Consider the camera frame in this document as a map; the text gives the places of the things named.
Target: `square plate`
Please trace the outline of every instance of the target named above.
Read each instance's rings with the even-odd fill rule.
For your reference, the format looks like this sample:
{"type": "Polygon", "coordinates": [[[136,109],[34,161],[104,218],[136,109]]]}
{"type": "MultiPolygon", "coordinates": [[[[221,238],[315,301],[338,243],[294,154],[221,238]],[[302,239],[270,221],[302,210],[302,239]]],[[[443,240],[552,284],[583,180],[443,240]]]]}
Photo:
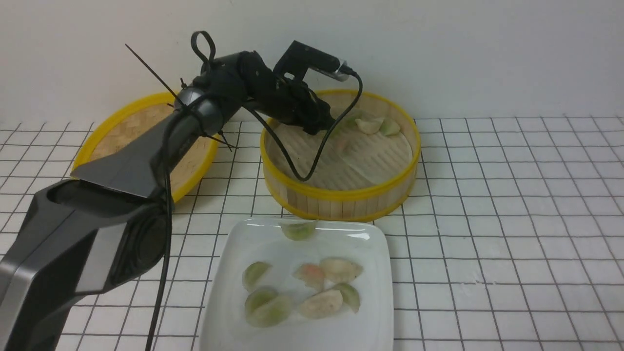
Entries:
{"type": "MultiPolygon", "coordinates": [[[[370,224],[318,222],[310,240],[287,239],[280,223],[300,220],[252,218],[237,223],[228,236],[204,313],[202,351],[391,351],[394,337],[392,274],[386,237],[370,224]],[[339,257],[361,265],[363,273],[351,285],[360,294],[354,314],[347,306],[334,316],[308,320],[293,311],[288,320],[259,329],[245,321],[245,269],[256,261],[272,268],[259,282],[293,298],[295,304],[315,294],[293,277],[305,263],[319,264],[339,257]]],[[[325,282],[325,288],[332,286],[325,282]]]]}

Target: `black grid line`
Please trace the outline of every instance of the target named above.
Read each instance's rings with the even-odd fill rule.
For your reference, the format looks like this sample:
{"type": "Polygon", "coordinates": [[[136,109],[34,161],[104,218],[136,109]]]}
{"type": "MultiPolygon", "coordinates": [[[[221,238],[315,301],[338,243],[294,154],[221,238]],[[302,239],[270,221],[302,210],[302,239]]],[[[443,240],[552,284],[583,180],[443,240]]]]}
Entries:
{"type": "MultiPolygon", "coordinates": [[[[494,127],[494,129],[496,128],[496,125],[494,124],[494,121],[492,121],[492,126],[494,127]]],[[[531,153],[531,157],[532,157],[533,159],[535,159],[535,155],[533,154],[533,150],[530,150],[530,149],[529,149],[529,152],[531,153]]],[[[518,186],[518,182],[517,182],[517,180],[516,180],[516,179],[514,179],[514,184],[515,184],[515,186],[516,186],[516,188],[517,188],[517,190],[518,190],[518,193],[519,193],[519,192],[520,192],[520,187],[518,186]]],[[[527,209],[527,213],[529,213],[529,207],[527,206],[526,201],[524,201],[524,198],[522,199],[522,203],[524,204],[524,207],[527,209]]],[[[535,233],[537,233],[537,229],[536,229],[536,227],[535,227],[535,222],[533,221],[533,218],[531,218],[531,217],[529,217],[529,218],[530,218],[530,220],[531,220],[531,226],[532,226],[532,228],[533,228],[533,231],[534,231],[535,233]]],[[[544,250],[544,246],[542,245],[542,242],[541,242],[541,241],[539,241],[539,238],[538,238],[537,240],[538,240],[538,242],[540,243],[540,248],[542,249],[542,254],[544,255],[544,257],[548,257],[548,256],[546,255],[546,251],[544,250]]],[[[546,265],[548,266],[548,271],[549,271],[549,273],[550,273],[550,277],[552,278],[553,282],[556,282],[556,280],[555,280],[555,274],[552,272],[552,268],[551,268],[551,266],[550,266],[550,262],[548,261],[548,259],[547,259],[547,260],[545,260],[545,261],[546,261],[546,265]]],[[[578,340],[578,342],[579,342],[579,345],[580,345],[581,349],[582,349],[582,350],[584,350],[583,345],[580,343],[580,337],[579,337],[579,335],[578,335],[577,327],[574,325],[574,321],[572,320],[572,316],[570,315],[570,312],[568,311],[568,307],[567,307],[567,305],[566,305],[566,303],[565,303],[565,299],[563,298],[563,294],[561,293],[561,288],[560,288],[558,285],[556,285],[556,284],[555,284],[555,286],[556,286],[556,288],[557,288],[557,292],[558,292],[558,294],[559,294],[559,298],[561,299],[561,301],[562,301],[562,303],[563,303],[563,308],[565,309],[565,313],[567,314],[568,320],[570,321],[570,324],[572,325],[572,329],[574,330],[574,335],[576,336],[576,338],[577,338],[577,340],[578,340]]],[[[533,318],[533,315],[531,315],[531,319],[532,319],[532,321],[533,321],[533,323],[534,323],[534,325],[535,325],[535,319],[533,318]]],[[[535,332],[536,332],[537,336],[539,337],[539,331],[537,330],[537,327],[535,328],[535,332]]]]}
{"type": "MultiPolygon", "coordinates": [[[[423,169],[423,172],[425,173],[425,178],[426,178],[427,177],[427,170],[425,169],[425,167],[423,167],[422,169],[423,169]]],[[[429,179],[426,179],[425,181],[427,182],[427,188],[429,189],[429,200],[431,201],[431,208],[433,209],[433,213],[434,213],[434,216],[435,216],[435,214],[436,214],[436,207],[435,207],[435,204],[433,203],[433,197],[431,196],[431,185],[429,184],[429,179]]],[[[439,224],[437,222],[437,217],[435,217],[435,218],[436,218],[436,227],[439,228],[440,226],[439,226],[439,224]]],[[[440,249],[442,251],[442,257],[443,257],[443,260],[444,260],[444,268],[445,268],[445,271],[446,271],[446,280],[448,281],[449,290],[451,291],[451,301],[453,303],[453,309],[455,310],[455,320],[457,321],[457,331],[459,333],[459,338],[462,339],[461,340],[462,350],[465,351],[466,350],[466,346],[464,345],[464,341],[463,341],[463,338],[462,338],[462,329],[461,329],[461,326],[459,324],[459,314],[457,313],[457,305],[455,303],[455,293],[453,292],[453,286],[451,285],[451,275],[449,274],[447,261],[446,261],[446,258],[444,258],[444,248],[442,246],[442,239],[441,238],[439,238],[439,243],[440,243],[440,249]]]]}
{"type": "MultiPolygon", "coordinates": [[[[401,204],[401,213],[405,214],[405,210],[403,209],[402,204],[401,204]]],[[[405,230],[405,235],[398,235],[398,236],[400,237],[405,236],[405,244],[407,245],[407,255],[412,257],[412,250],[409,247],[409,237],[407,236],[407,222],[405,221],[405,215],[403,216],[403,228],[405,230]]],[[[414,298],[416,299],[416,313],[418,314],[418,326],[421,331],[421,337],[424,338],[424,331],[422,327],[422,317],[421,317],[421,306],[418,303],[418,291],[416,290],[416,275],[414,274],[414,261],[412,259],[409,260],[409,269],[411,270],[411,274],[412,274],[412,287],[414,288],[414,298]]],[[[459,329],[459,320],[457,320],[457,328],[459,329]]],[[[427,350],[424,340],[422,341],[422,350],[423,351],[427,350]]]]}
{"type": "MultiPolygon", "coordinates": [[[[464,120],[466,122],[467,130],[470,131],[470,124],[468,123],[468,120],[467,119],[464,119],[464,120]]],[[[474,147],[474,140],[472,138],[472,134],[470,134],[470,142],[472,143],[472,146],[474,147]]],[[[485,173],[483,171],[483,165],[481,164],[481,161],[479,159],[479,154],[477,152],[475,152],[475,155],[477,157],[477,161],[479,162],[479,168],[481,169],[481,173],[485,176],[485,173]]],[[[457,190],[461,191],[459,189],[459,183],[458,183],[457,180],[456,180],[456,182],[457,182],[457,190]]],[[[491,196],[492,195],[492,191],[490,189],[490,184],[488,184],[488,182],[485,182],[485,188],[487,189],[488,194],[491,196]]],[[[494,209],[494,213],[496,215],[496,218],[498,219],[498,223],[499,223],[499,226],[500,226],[500,232],[503,234],[502,237],[503,237],[503,240],[505,241],[505,246],[507,248],[507,253],[509,253],[509,257],[511,257],[512,253],[511,253],[511,249],[509,247],[509,242],[507,240],[507,236],[504,234],[505,231],[504,231],[504,228],[503,228],[503,224],[502,224],[502,221],[500,219],[500,216],[499,216],[499,213],[498,213],[498,209],[496,208],[496,205],[494,204],[494,201],[492,201],[492,208],[494,209]]],[[[472,228],[470,227],[470,222],[468,221],[468,216],[466,216],[466,222],[468,222],[468,228],[470,230],[470,236],[473,236],[472,228]]],[[[474,246],[474,250],[477,253],[477,257],[478,257],[479,250],[477,249],[477,245],[476,245],[476,243],[474,241],[474,236],[473,236],[473,239],[472,239],[472,245],[474,246]]],[[[524,303],[527,306],[527,310],[529,312],[529,315],[531,316],[531,322],[533,323],[533,329],[535,330],[536,336],[539,338],[539,333],[537,332],[537,326],[535,325],[535,320],[533,319],[533,314],[532,314],[532,311],[531,311],[531,308],[530,308],[530,305],[529,305],[529,301],[527,299],[527,294],[524,291],[524,287],[522,286],[522,281],[520,280],[520,274],[518,273],[518,268],[516,267],[516,264],[515,264],[515,262],[513,260],[512,260],[512,265],[514,266],[514,272],[515,272],[515,275],[516,275],[516,279],[518,280],[518,283],[519,283],[518,285],[520,286],[520,291],[522,292],[522,297],[524,298],[524,303]]],[[[481,266],[481,264],[479,264],[479,267],[481,268],[481,274],[483,276],[483,281],[486,282],[487,279],[485,279],[485,274],[483,273],[483,267],[481,266]]],[[[492,315],[495,317],[494,306],[492,305],[492,299],[490,297],[489,290],[487,289],[488,285],[486,284],[485,286],[486,286],[486,291],[488,291],[487,294],[488,294],[488,299],[489,299],[489,303],[490,303],[490,308],[492,309],[492,315]]],[[[542,345],[541,340],[538,339],[538,342],[540,344],[540,348],[543,350],[544,346],[542,345]]],[[[500,341],[500,347],[503,350],[505,349],[505,347],[503,346],[502,340],[500,341]]]]}
{"type": "MultiPolygon", "coordinates": [[[[550,131],[548,131],[548,136],[550,136],[550,138],[552,139],[552,135],[551,135],[550,131]]],[[[565,166],[566,170],[568,170],[568,173],[569,173],[569,172],[570,172],[570,169],[568,168],[568,166],[567,166],[567,165],[565,165],[565,164],[564,164],[564,166],[565,166]]],[[[577,188],[577,191],[579,191],[578,184],[577,184],[576,182],[574,182],[574,186],[577,188]]],[[[582,200],[583,200],[583,203],[585,204],[585,207],[587,207],[587,209],[589,209],[589,206],[587,205],[587,202],[585,201],[585,198],[584,198],[584,197],[582,197],[582,200]]],[[[557,205],[557,203],[556,203],[556,202],[555,202],[555,208],[557,208],[557,212],[560,214],[560,212],[559,212],[559,207],[558,207],[558,205],[557,205]]],[[[568,230],[568,227],[567,227],[567,224],[565,223],[565,221],[563,222],[563,225],[564,225],[564,226],[565,226],[565,228],[566,228],[566,232],[568,232],[568,236],[570,236],[570,231],[568,230]]],[[[600,229],[600,226],[599,226],[599,224],[598,224],[598,222],[596,222],[596,225],[598,226],[598,229],[599,229],[599,230],[601,230],[601,229],[600,229]]],[[[571,238],[571,237],[570,237],[570,240],[572,241],[572,247],[574,248],[574,251],[575,251],[576,255],[577,255],[578,257],[580,257],[580,254],[578,253],[578,248],[577,248],[576,243],[574,242],[574,240],[572,240],[572,238],[571,238]]],[[[589,280],[589,282],[590,282],[590,286],[592,287],[593,293],[596,295],[596,298],[598,299],[598,302],[600,303],[600,308],[602,308],[602,310],[604,311],[604,310],[605,310],[605,307],[604,307],[604,305],[603,305],[603,303],[602,303],[602,300],[601,300],[601,298],[600,298],[600,296],[599,296],[599,294],[598,294],[598,291],[596,290],[596,287],[593,285],[593,282],[592,282],[592,276],[589,274],[589,272],[587,271],[587,268],[585,267],[585,260],[584,260],[584,259],[580,260],[580,263],[581,263],[581,266],[583,267],[583,271],[584,271],[585,275],[587,276],[587,279],[588,279],[588,280],[589,280]]],[[[615,328],[613,327],[613,324],[612,324],[612,322],[611,322],[611,319],[609,318],[609,315],[608,315],[606,312],[603,312],[603,313],[604,313],[604,315],[605,315],[605,318],[607,319],[607,322],[609,323],[609,327],[611,328],[611,330],[612,330],[613,334],[614,334],[614,335],[615,335],[615,337],[617,338],[617,337],[618,337],[618,336],[617,336],[618,334],[617,334],[617,332],[616,332],[615,328]]],[[[623,347],[622,345],[620,345],[620,349],[622,349],[622,351],[624,351],[624,347],[623,347]]]]}
{"type": "MultiPolygon", "coordinates": [[[[35,138],[39,135],[39,133],[41,133],[41,131],[42,131],[42,129],[43,129],[43,127],[44,127],[45,125],[46,125],[45,123],[43,123],[43,124],[41,125],[41,128],[39,128],[39,131],[37,132],[37,134],[36,134],[35,138]]],[[[9,180],[9,178],[11,177],[11,174],[13,174],[13,172],[15,172],[15,170],[16,170],[16,169],[17,169],[17,167],[19,166],[20,162],[22,162],[22,161],[24,160],[24,156],[26,155],[26,153],[28,152],[28,150],[29,150],[30,148],[31,148],[30,146],[26,147],[26,150],[24,151],[24,153],[22,154],[22,156],[19,158],[19,161],[18,161],[17,163],[15,163],[15,167],[13,167],[13,169],[11,170],[11,173],[9,173],[9,175],[6,177],[6,180],[5,180],[4,182],[2,182],[2,184],[0,184],[0,188],[1,188],[2,186],[4,186],[4,185],[5,185],[5,183],[6,183],[6,182],[9,180]]],[[[39,170],[37,171],[37,174],[39,174],[39,173],[41,172],[41,169],[43,168],[44,164],[46,164],[46,163],[44,162],[44,163],[41,165],[41,168],[39,168],[39,170]]],[[[19,203],[20,203],[20,202],[24,199],[24,196],[26,196],[26,193],[28,192],[28,189],[30,189],[30,187],[32,186],[32,184],[35,182],[35,179],[37,179],[37,178],[36,178],[36,176],[35,176],[35,177],[32,177],[32,181],[31,181],[31,183],[28,185],[28,187],[26,187],[26,190],[24,191],[24,193],[23,193],[23,194],[18,194],[18,195],[22,195],[22,197],[21,197],[21,198],[19,199],[19,201],[17,202],[17,204],[18,204],[18,205],[19,205],[19,203]]],[[[5,228],[8,224],[9,224],[9,221],[7,221],[7,222],[6,222],[6,224],[5,224],[5,225],[1,228],[0,232],[4,232],[4,228],[5,228]]]]}

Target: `bamboo steamer basket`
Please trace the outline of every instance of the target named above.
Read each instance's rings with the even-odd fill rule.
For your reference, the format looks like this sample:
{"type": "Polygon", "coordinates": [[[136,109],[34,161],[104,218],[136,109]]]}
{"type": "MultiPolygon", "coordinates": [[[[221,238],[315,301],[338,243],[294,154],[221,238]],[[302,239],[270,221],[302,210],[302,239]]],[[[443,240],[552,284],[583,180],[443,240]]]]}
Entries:
{"type": "MultiPolygon", "coordinates": [[[[148,131],[173,111],[174,97],[162,92],[123,107],[99,125],[76,155],[73,168],[113,154],[148,131]]],[[[218,143],[201,137],[170,174],[173,201],[177,202],[197,185],[214,160],[218,143]]]]}
{"type": "MultiPolygon", "coordinates": [[[[319,97],[326,101],[333,110],[350,104],[356,94],[357,91],[344,89],[318,92],[319,97]]],[[[279,148],[269,133],[263,130],[260,137],[260,152],[266,187],[273,198],[292,214],[304,219],[371,222],[391,213],[407,199],[416,180],[421,153],[420,133],[414,119],[393,102],[368,92],[362,94],[355,109],[376,117],[394,119],[401,126],[401,134],[404,137],[403,140],[406,141],[405,151],[411,152],[411,157],[407,156],[404,167],[400,168],[396,175],[380,184],[358,189],[330,190],[327,187],[310,185],[316,173],[308,182],[300,182],[292,176],[290,171],[286,171],[283,162],[280,162],[283,156],[279,148]]],[[[274,119],[269,119],[268,123],[276,133],[281,127],[294,128],[282,126],[274,119]]],[[[323,149],[321,160],[326,150],[328,150],[327,145],[323,149]]],[[[309,166],[297,167],[301,175],[307,174],[309,169],[309,166]]]]}

